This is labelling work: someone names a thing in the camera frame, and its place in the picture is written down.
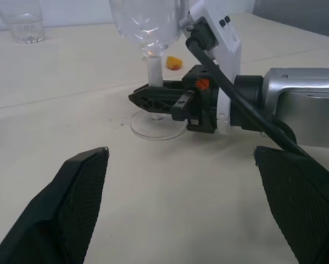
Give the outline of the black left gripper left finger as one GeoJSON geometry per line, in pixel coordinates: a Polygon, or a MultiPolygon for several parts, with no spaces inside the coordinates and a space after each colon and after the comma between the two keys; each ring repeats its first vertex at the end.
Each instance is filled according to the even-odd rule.
{"type": "Polygon", "coordinates": [[[0,243],[0,264],[83,264],[97,223],[109,149],[63,163],[0,243]]]}

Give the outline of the clear plastic wine glass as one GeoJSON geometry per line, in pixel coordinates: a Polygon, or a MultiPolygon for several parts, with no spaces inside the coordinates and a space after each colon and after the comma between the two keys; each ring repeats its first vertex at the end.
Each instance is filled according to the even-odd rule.
{"type": "MultiPolygon", "coordinates": [[[[148,85],[164,85],[162,56],[181,36],[179,22],[188,13],[188,0],[109,0],[120,35],[139,48],[147,64],[148,85]]],[[[168,140],[181,135],[184,122],[167,114],[140,110],[131,129],[146,140],[168,140]]]]}

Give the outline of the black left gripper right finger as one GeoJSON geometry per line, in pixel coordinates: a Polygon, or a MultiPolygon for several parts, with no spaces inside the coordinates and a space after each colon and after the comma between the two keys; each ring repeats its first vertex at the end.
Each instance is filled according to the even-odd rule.
{"type": "Polygon", "coordinates": [[[329,171],[311,158],[258,146],[270,211],[299,264],[329,264],[329,171]]]}

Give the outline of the clear glass tumbler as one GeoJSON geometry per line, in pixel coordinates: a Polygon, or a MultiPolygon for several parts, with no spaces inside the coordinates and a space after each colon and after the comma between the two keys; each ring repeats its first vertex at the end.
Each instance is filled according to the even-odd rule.
{"type": "Polygon", "coordinates": [[[0,17],[17,43],[31,44],[44,40],[39,0],[0,0],[0,17]]]}

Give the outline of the yellow bottle cap red tape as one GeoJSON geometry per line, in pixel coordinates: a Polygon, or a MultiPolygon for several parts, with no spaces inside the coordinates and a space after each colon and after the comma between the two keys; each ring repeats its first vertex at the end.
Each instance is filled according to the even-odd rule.
{"type": "Polygon", "coordinates": [[[173,71],[180,70],[183,67],[183,61],[174,56],[167,56],[166,67],[173,71]]]}

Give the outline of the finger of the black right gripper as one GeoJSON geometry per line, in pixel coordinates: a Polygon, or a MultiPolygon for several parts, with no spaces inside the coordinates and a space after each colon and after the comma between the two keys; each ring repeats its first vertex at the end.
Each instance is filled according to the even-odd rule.
{"type": "Polygon", "coordinates": [[[173,120],[186,120],[190,117],[189,104],[195,92],[168,87],[143,86],[129,95],[129,100],[149,113],[169,114],[173,120]]]}
{"type": "Polygon", "coordinates": [[[165,80],[163,83],[163,87],[167,89],[183,89],[181,80],[165,80]]]}

